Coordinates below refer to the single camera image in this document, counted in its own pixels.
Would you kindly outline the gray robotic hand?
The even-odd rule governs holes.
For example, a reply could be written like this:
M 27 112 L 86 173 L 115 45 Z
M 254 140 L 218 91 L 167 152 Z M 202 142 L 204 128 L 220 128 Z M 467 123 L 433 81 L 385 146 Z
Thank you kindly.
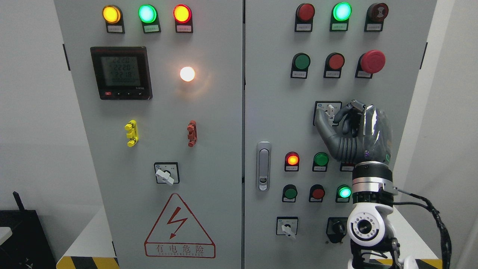
M 330 126 L 329 118 L 329 112 L 317 108 L 314 126 L 335 160 L 351 164 L 365 161 L 389 164 L 392 157 L 392 129 L 382 109 L 353 99 L 333 118 L 335 124 L 343 122 L 342 134 Z

